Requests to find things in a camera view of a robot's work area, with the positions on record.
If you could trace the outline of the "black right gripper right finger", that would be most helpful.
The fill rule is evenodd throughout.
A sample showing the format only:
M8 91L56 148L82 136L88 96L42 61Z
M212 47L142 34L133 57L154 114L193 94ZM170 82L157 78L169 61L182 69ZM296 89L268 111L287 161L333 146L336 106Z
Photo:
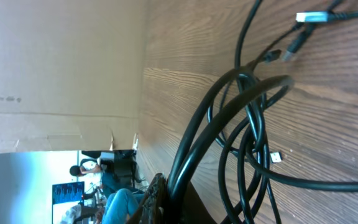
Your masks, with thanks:
M216 224L193 184L190 182L183 199L180 224Z

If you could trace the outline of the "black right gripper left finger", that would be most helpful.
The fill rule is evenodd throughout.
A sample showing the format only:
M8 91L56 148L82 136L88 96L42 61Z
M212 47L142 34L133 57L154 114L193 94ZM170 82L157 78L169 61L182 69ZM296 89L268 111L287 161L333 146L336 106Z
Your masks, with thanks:
M162 173L152 179L144 198L127 224L161 224L167 197L167 180Z

